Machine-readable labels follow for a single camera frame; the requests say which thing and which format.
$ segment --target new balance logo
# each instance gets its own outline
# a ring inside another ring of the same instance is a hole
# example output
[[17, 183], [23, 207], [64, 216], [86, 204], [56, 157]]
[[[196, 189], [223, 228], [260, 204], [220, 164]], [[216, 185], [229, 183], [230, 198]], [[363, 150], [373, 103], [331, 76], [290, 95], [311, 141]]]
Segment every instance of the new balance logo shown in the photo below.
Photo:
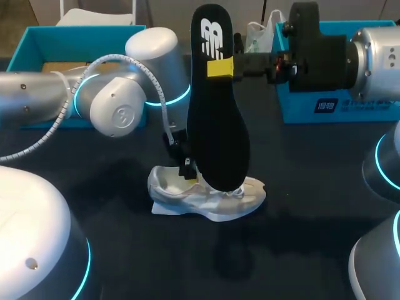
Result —
[[201, 20], [201, 37], [206, 40], [201, 43], [203, 53], [215, 59], [224, 58], [223, 54], [219, 52], [219, 49], [223, 47], [223, 30], [217, 22]]

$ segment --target shoe lace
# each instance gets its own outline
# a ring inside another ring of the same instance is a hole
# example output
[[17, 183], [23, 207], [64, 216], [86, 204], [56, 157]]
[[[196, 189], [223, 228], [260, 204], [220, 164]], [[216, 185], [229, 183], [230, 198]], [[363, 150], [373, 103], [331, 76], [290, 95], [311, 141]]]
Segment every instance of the shoe lace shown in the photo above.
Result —
[[243, 185], [241, 185], [232, 192], [221, 192], [221, 191], [218, 191], [217, 189], [211, 188], [210, 194], [212, 194], [212, 195], [222, 194], [222, 195], [227, 195], [229, 197], [243, 197], [244, 196], [244, 187], [243, 187]]

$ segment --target coiled white cable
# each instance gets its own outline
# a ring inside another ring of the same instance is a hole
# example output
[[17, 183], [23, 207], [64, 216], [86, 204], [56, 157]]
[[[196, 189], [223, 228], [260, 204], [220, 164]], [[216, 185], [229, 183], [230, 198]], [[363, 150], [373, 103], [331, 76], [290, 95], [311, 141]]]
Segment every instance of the coiled white cable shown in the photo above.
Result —
[[137, 61], [136, 59], [133, 59], [133, 58], [131, 58], [129, 56], [125, 56], [125, 55], [122, 55], [122, 54], [108, 54], [108, 55], [105, 55], [105, 56], [102, 56], [102, 57], [98, 58], [97, 60], [92, 62], [86, 68], [86, 70], [83, 72], [82, 76], [76, 81], [76, 83], [75, 83], [74, 87], [72, 88], [71, 92], [69, 92], [69, 86], [66, 87], [67, 88], [67, 93], [68, 93], [67, 99], [66, 99], [65, 103], [62, 105], [62, 108], [61, 108], [61, 111], [60, 111], [58, 117], [56, 118], [56, 120], [54, 121], [54, 123], [50, 127], [50, 129], [45, 133], [45, 135], [40, 140], [35, 142], [32, 146], [27, 147], [26, 149], [24, 149], [22, 151], [19, 151], [17, 153], [11, 154], [11, 155], [0, 157], [0, 163], [3, 163], [5, 161], [11, 161], [13, 159], [25, 156], [25, 155], [33, 152], [34, 150], [36, 150], [38, 147], [42, 146], [54, 134], [54, 132], [60, 126], [61, 122], [64, 120], [64, 118], [65, 118], [65, 116], [67, 114], [67, 111], [68, 111], [68, 107], [69, 107], [69, 105], [71, 105], [72, 98], [75, 95], [76, 91], [78, 90], [78, 87], [89, 76], [91, 71], [93, 71], [98, 65], [100, 65], [100, 64], [102, 64], [102, 63], [104, 63], [106, 61], [124, 61], [124, 62], [127, 62], [127, 63], [131, 63], [131, 64], [135, 65], [136, 67], [138, 67], [140, 70], [142, 70], [146, 74], [146, 76], [151, 80], [151, 82], [154, 84], [154, 87], [156, 88], [156, 91], [157, 91], [158, 96], [160, 98], [161, 112], [162, 112], [162, 123], [163, 123], [163, 126], [164, 126], [164, 130], [165, 130], [165, 132], [167, 134], [169, 144], [170, 145], [174, 144], [173, 134], [171, 132], [171, 128], [169, 127], [167, 106], [166, 106], [166, 102], [165, 102], [164, 92], [163, 92], [163, 89], [161, 88], [158, 80], [154, 76], [154, 74], [144, 64], [142, 64], [141, 62]]

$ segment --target screw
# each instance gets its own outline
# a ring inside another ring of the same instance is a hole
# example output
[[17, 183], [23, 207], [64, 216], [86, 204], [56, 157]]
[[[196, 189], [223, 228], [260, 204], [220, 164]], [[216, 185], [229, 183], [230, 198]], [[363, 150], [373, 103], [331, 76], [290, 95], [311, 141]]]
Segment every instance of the screw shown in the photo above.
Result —
[[294, 35], [294, 26], [286, 21], [283, 24], [282, 34], [285, 38], [287, 38], [290, 35]]

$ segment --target shoe sole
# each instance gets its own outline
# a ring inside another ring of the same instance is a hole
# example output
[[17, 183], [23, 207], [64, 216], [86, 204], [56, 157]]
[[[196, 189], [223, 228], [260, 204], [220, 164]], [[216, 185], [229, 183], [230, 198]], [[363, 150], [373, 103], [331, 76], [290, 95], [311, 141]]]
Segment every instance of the shoe sole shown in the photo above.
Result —
[[157, 202], [154, 199], [153, 199], [153, 201], [154, 201], [154, 204], [151, 209], [151, 212], [153, 214], [163, 214], [163, 215], [167, 215], [167, 216], [180, 216], [182, 214], [200, 214], [213, 222], [227, 222], [227, 221], [239, 219], [239, 218], [255, 211], [264, 202], [264, 200], [262, 200], [256, 206], [253, 206], [253, 207], [251, 207], [243, 212], [240, 212], [238, 214], [216, 214], [216, 213], [204, 211], [202, 209], [198, 209], [195, 207], [168, 205], [165, 203]]
[[[218, 38], [222, 38], [222, 45], [217, 43], [217, 49], [213, 49], [214, 42], [209, 40]], [[192, 91], [187, 112], [191, 158], [210, 186], [218, 191], [234, 191], [248, 173], [249, 134], [236, 105], [232, 78], [208, 77], [207, 71], [208, 62], [221, 58], [221, 54], [224, 59], [233, 56], [232, 22], [223, 7], [206, 4], [196, 9], [191, 48]]]

